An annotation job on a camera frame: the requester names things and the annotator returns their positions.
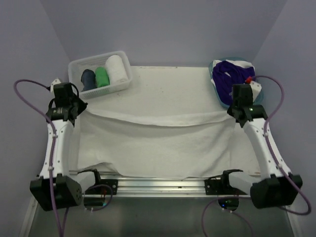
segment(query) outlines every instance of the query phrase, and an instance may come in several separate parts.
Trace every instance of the gray floor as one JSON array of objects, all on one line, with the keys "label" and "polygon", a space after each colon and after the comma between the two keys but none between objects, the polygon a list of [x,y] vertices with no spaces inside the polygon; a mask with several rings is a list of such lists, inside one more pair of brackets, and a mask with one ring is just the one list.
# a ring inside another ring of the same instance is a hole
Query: gray floor
[{"label": "gray floor", "polygon": [[[114,198],[104,210],[90,213],[70,209],[65,237],[202,237],[201,213],[211,198]],[[287,215],[278,208],[256,209],[241,200],[238,209],[252,225],[256,237],[292,237]],[[64,210],[60,212],[61,220]],[[250,229],[218,204],[205,215],[210,237],[250,237]],[[29,237],[57,237],[53,212],[38,207]]]}]

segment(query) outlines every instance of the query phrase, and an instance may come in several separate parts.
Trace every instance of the rolled towel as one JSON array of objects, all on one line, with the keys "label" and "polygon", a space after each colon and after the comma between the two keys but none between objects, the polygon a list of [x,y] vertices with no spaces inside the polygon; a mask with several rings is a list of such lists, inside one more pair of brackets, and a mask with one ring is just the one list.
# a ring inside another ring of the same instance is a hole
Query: rolled towel
[{"label": "rolled towel", "polygon": [[110,84],[118,84],[128,80],[123,60],[118,55],[108,58],[105,62],[105,69],[108,72]]},{"label": "rolled towel", "polygon": [[95,74],[90,69],[86,69],[83,71],[81,75],[81,82],[84,86],[82,91],[87,91],[87,90],[92,90],[92,89],[97,88],[95,84]]},{"label": "rolled towel", "polygon": [[95,70],[95,79],[97,81],[97,87],[103,87],[110,84],[109,76],[104,67],[98,67]]}]

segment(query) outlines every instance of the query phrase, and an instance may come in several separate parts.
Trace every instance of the red object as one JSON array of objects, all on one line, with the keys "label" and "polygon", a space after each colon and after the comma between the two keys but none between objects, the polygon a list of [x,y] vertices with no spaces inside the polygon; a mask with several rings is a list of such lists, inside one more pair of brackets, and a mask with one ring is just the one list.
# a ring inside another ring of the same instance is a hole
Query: red object
[{"label": "red object", "polygon": [[248,77],[245,81],[247,84],[250,84],[252,82],[252,77]]}]

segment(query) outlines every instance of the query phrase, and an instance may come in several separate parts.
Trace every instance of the purple cloth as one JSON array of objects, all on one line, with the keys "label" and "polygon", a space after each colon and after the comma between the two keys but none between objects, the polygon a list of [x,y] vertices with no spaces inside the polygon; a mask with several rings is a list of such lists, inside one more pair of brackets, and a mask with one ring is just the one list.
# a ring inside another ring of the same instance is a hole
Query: purple cloth
[{"label": "purple cloth", "polygon": [[255,75],[255,70],[253,67],[242,68],[230,62],[223,61],[216,64],[213,68],[212,75],[220,100],[230,106],[233,103],[233,98],[230,95],[233,85],[244,84],[248,77]]}]

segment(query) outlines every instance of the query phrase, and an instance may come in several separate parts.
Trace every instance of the robotic arm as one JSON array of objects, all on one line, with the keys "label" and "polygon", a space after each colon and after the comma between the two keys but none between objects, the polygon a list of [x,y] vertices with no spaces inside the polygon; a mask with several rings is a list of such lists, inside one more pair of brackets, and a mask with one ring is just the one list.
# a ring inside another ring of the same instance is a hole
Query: robotic arm
[{"label": "robotic arm", "polygon": [[[75,120],[87,107],[78,95],[75,95],[71,83],[60,83],[53,86],[55,98],[49,103],[46,115],[56,128],[56,143],[53,157],[53,182],[56,207],[66,208],[80,205],[82,193],[89,187],[100,184],[100,174],[96,169],[85,170],[74,179],[70,178],[68,156]],[[30,190],[45,211],[52,210],[49,189],[49,156],[52,149],[53,131],[48,127],[48,143],[43,168],[38,179],[31,181]]]},{"label": "robotic arm", "polygon": [[[227,113],[233,116],[250,139],[258,159],[261,179],[251,177],[242,170],[227,170],[223,172],[222,182],[227,188],[236,188],[250,194],[255,207],[291,205],[298,192],[287,181],[279,167],[288,174],[289,178],[301,188],[303,185],[300,175],[293,175],[282,159],[274,142],[270,127],[264,133],[265,120],[268,118],[262,105],[253,105],[252,90],[248,84],[233,86],[233,104]],[[269,137],[274,154],[279,162],[276,163],[269,151],[265,137]]]}]

